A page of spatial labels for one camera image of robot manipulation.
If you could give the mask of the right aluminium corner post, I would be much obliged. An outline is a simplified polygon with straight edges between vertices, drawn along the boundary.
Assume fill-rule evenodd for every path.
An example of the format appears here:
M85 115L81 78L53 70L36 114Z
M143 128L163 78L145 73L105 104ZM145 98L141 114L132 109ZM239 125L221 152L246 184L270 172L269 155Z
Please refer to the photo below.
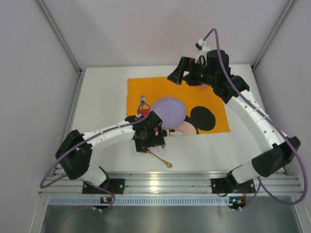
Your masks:
M289 14L291 13L292 9L295 7L297 0L287 0L285 6L283 7L281 13L277 17L271 31L268 33L264 44L261 46L254 62L251 65L251 69L253 72L256 71L257 67L259 66L260 62L266 55L269 47L271 46L272 42L276 38L279 30L282 28L283 24L285 23L286 19L288 18Z

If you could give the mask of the pink plastic cup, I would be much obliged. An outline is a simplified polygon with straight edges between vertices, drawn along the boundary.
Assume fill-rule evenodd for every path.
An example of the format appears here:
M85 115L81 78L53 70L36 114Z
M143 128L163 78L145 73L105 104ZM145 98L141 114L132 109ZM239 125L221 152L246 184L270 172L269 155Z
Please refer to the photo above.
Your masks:
M199 90L207 90L208 88L209 88L209 85L207 85L207 84L202 84L202 85L198 85L197 86L197 88L199 89Z

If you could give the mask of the aluminium corner post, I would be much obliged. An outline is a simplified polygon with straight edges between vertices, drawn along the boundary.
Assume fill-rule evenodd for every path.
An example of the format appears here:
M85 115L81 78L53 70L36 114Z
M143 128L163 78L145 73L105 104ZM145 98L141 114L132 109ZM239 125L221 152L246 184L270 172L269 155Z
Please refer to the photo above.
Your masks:
M288 18L289 14L291 13L292 9L295 7L297 0L287 0L285 6L283 7L281 13L277 17L271 31L268 33L264 44L261 46L254 62L251 65L251 69L253 72L256 71L257 67L259 66L260 62L266 55L269 47L271 46L272 42L276 38L279 30L282 28L283 24L285 23L286 19Z
M55 34L57 40L59 41L61 47L63 48L65 54L69 58L71 64L73 65L74 69L77 71L78 74L81 74L82 69L79 66L77 60L75 59L69 45L67 44L61 30L59 29L57 23L54 20L54 17L50 13L46 3L43 0L35 0L36 4L38 5L40 11L42 12L44 18L46 19L47 23L51 27L53 33Z

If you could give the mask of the orange Mickey Mouse cloth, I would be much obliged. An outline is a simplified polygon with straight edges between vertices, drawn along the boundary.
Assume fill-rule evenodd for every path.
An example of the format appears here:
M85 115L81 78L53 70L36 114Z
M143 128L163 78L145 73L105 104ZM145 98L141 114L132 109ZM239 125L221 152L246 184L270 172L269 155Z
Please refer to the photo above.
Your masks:
M223 101L213 93L210 86L202 91L196 86L188 86L185 83L176 85L166 77L128 79L127 116L137 113L142 95L150 106L166 97L176 98L185 105L187 115L184 122L176 128L163 128L167 136L230 131Z

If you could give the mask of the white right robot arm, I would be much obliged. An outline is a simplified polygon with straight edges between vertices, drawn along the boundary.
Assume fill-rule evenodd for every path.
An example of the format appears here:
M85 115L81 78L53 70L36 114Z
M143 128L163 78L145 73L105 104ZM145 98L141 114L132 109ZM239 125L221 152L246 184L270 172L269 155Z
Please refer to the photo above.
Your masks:
M297 137L282 137L268 122L266 114L256 102L249 85L240 76L230 73L229 56L223 51L212 50L200 39L196 43L196 58L182 57L177 68L167 77L175 84L185 82L189 86L209 85L214 94L222 99L243 121L254 136L261 154L227 174L232 185L242 184L256 177L269 177L289 164L295 149L300 146Z

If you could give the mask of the gold ornate spoon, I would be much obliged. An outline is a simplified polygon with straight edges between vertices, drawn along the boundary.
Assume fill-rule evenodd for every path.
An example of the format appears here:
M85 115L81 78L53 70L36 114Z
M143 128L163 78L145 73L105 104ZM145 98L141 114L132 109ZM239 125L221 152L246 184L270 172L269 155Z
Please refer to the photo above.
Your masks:
M147 152L148 154L151 154L152 156L154 156L155 158L157 158L160 162L162 162L167 168L172 168L173 165L170 162L167 162L166 160L160 158L159 156L155 155L153 152L151 152L150 148L148 148Z

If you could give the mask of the lilac plate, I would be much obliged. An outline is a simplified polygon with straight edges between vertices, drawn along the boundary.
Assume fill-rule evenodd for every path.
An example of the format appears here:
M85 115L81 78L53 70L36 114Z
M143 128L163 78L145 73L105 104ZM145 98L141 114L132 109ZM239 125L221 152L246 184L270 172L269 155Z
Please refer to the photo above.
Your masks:
M152 105L152 111L162 120L163 128L175 128L181 125L187 115L185 105L172 97L161 98Z

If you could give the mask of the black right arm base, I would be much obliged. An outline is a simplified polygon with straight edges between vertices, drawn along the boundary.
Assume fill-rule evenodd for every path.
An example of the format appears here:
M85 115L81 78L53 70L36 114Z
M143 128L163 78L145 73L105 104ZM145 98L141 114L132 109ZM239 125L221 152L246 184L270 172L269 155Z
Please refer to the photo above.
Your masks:
M254 180L237 183L231 174L223 178L210 179L213 194L226 196L228 194L254 194L256 192Z

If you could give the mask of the aluminium frame rail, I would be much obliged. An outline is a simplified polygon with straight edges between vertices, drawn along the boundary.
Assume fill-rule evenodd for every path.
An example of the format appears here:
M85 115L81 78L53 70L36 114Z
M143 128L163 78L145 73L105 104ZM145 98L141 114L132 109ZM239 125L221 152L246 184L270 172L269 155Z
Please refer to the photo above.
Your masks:
M190 194L211 195L211 179L222 178L224 172L111 172L111 178L125 179L126 195ZM275 196L298 195L302 184L297 176L277 172L261 179L263 185Z

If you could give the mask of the blue metallic fork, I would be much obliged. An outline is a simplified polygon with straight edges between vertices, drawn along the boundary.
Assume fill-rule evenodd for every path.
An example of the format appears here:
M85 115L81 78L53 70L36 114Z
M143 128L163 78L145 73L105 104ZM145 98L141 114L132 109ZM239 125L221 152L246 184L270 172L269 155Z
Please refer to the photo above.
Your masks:
M139 113L140 113L142 116L146 115L146 114L145 114L146 109L144 109L144 104L145 104L145 96L142 95L142 96L140 97L140 106L139 106Z

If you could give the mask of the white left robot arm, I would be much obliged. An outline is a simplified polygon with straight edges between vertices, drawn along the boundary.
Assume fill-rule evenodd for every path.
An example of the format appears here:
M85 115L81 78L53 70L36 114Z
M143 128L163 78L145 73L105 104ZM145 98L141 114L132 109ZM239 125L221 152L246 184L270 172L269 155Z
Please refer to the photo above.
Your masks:
M80 179L106 189L110 177L101 166L90 164L93 151L131 140L135 142L136 151L142 153L151 147L165 146L160 117L151 111L146 116L128 116L118 124L96 131L81 133L73 130L55 157L69 179Z

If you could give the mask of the left aluminium corner post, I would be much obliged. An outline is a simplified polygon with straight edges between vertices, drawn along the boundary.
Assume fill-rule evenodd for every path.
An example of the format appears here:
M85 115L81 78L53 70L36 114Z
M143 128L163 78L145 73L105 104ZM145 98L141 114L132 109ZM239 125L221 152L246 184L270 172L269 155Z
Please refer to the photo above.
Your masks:
M47 23L51 27L53 33L55 34L57 40L59 41L61 47L63 48L65 54L69 58L71 64L73 65L74 69L77 71L78 74L81 74L82 69L79 66L77 60L75 59L69 45L67 44L61 30L59 29L57 23L54 20L54 17L50 13L46 3L43 0L35 0L36 4L38 5L40 11L42 12L44 18L46 19Z

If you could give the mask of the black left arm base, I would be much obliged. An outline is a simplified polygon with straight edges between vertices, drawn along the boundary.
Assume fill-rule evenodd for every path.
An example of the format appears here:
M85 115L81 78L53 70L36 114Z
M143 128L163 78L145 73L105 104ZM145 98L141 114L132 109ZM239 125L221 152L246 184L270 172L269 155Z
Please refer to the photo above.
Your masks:
M105 189L113 194L123 194L125 188L125 179L110 179L110 181L106 181L104 184L100 185L100 188ZM105 192L84 182L82 193L103 194Z

